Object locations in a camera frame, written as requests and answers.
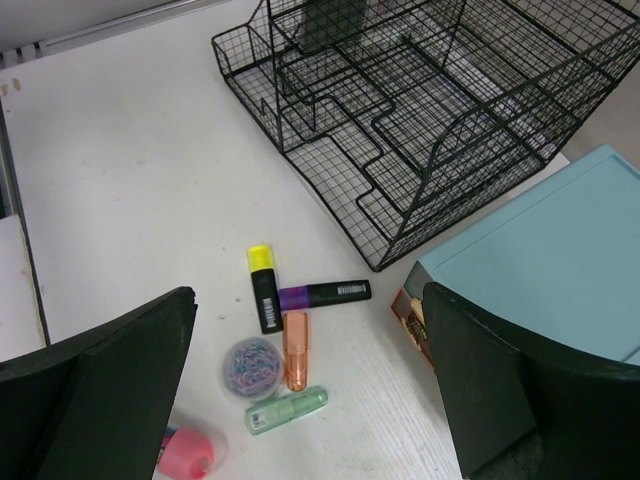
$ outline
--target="black highlighter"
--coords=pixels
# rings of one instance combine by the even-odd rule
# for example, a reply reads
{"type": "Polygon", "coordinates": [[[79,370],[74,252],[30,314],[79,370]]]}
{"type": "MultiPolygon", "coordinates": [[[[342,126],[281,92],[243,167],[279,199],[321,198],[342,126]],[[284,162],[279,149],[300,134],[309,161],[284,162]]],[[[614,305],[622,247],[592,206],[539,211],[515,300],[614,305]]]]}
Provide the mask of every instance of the black highlighter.
{"type": "Polygon", "coordinates": [[[273,255],[268,245],[249,249],[249,270],[263,335],[284,330],[273,265],[273,255]]]}
{"type": "Polygon", "coordinates": [[[369,280],[317,283],[303,287],[283,288],[280,290],[280,307],[282,310],[302,310],[359,302],[370,298],[369,280]]]}

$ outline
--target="black wire mesh desk organizer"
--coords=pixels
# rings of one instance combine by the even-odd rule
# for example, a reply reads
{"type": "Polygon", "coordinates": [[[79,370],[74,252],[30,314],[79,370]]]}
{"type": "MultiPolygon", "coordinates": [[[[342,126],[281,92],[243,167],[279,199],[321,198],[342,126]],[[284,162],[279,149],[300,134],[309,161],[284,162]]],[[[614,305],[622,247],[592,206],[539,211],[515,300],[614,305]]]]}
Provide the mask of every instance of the black wire mesh desk organizer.
{"type": "Polygon", "coordinates": [[[542,170],[640,55],[640,0],[262,0],[220,71],[379,271],[542,170]]]}

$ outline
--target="white wall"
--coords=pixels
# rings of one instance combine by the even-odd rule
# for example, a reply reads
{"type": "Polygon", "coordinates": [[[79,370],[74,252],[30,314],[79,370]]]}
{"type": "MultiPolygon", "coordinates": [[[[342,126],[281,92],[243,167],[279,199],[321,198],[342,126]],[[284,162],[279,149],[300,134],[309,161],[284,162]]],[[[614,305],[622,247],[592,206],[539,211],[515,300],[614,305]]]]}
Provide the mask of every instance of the white wall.
{"type": "Polygon", "coordinates": [[[169,0],[0,0],[0,52],[67,35],[169,0]]]}

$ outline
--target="highlighter cap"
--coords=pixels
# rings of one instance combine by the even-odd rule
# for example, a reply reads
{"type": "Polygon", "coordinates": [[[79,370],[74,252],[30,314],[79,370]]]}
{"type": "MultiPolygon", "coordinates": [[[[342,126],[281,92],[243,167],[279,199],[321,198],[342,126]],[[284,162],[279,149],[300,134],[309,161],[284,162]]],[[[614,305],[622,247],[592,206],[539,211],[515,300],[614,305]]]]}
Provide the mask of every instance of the highlighter cap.
{"type": "Polygon", "coordinates": [[[269,245],[257,245],[249,249],[249,270],[251,273],[259,270],[273,270],[273,254],[269,245]]]}
{"type": "Polygon", "coordinates": [[[282,310],[304,310],[310,306],[311,298],[306,286],[280,289],[280,308],[282,310]]]}

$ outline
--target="pink object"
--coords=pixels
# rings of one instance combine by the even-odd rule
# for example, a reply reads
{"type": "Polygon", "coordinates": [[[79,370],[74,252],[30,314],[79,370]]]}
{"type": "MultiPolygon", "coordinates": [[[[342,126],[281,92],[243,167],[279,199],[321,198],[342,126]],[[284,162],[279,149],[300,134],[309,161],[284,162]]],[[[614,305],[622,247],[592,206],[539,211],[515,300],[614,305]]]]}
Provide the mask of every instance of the pink object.
{"type": "Polygon", "coordinates": [[[160,473],[174,480],[200,480],[213,466],[213,445],[206,435],[188,428],[177,430],[158,460],[160,473]]]}

